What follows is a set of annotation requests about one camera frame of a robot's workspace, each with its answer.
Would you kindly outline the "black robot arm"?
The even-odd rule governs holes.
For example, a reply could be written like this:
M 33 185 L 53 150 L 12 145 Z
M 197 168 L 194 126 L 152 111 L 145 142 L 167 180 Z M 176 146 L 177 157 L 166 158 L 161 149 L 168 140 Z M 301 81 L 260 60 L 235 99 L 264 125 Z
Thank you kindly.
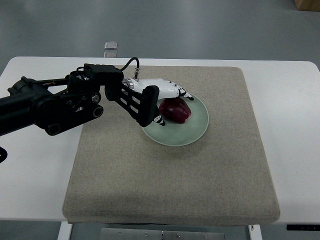
M 36 125 L 50 136 L 58 135 L 99 118 L 101 87 L 107 100 L 118 103 L 142 126 L 158 115 L 159 87 L 136 92 L 123 83 L 124 73 L 113 65 L 89 64 L 65 78 L 34 80 L 21 77 L 0 100 L 0 134 Z

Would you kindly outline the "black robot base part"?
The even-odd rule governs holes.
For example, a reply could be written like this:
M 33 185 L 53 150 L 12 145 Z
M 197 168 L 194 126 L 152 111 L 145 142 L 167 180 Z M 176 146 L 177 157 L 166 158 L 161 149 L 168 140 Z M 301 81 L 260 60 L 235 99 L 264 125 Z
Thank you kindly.
M 0 147 L 0 163 L 5 161 L 7 157 L 8 157 L 8 152 L 4 148 Z

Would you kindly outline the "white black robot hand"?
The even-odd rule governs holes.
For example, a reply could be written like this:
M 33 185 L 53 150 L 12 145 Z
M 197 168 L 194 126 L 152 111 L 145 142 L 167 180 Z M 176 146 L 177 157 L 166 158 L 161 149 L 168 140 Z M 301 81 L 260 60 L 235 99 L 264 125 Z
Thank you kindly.
M 194 100 L 192 95 L 176 83 L 162 78 L 137 80 L 125 78 L 122 80 L 120 98 L 121 105 L 142 127 L 151 122 L 165 126 L 165 118 L 161 115 L 159 106 L 164 99 L 181 98 Z

